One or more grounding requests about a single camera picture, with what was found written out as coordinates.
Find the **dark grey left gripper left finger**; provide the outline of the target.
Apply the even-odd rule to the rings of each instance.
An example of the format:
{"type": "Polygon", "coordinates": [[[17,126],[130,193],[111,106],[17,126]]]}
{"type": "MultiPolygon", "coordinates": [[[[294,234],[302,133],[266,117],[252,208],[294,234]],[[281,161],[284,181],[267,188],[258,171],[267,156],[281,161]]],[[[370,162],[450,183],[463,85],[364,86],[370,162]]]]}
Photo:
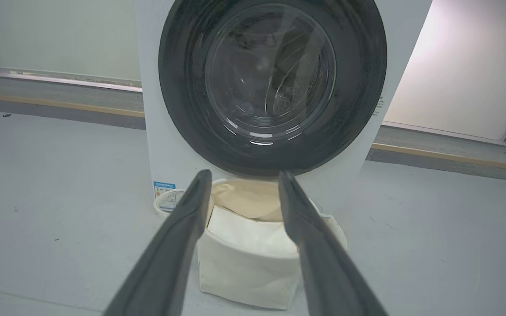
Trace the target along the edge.
{"type": "Polygon", "coordinates": [[[180,316],[195,246],[202,236],[212,174],[199,171],[104,311],[105,316],[180,316]]]}

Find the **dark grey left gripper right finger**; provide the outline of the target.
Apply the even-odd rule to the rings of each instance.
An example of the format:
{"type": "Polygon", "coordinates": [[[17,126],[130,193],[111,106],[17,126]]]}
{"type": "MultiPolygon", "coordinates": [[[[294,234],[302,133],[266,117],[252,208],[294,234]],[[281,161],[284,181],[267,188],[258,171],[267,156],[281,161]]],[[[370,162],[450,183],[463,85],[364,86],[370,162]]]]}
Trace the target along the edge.
{"type": "Polygon", "coordinates": [[[295,242],[311,316],[385,316],[382,306],[344,247],[293,174],[278,176],[281,212],[295,242]]]}

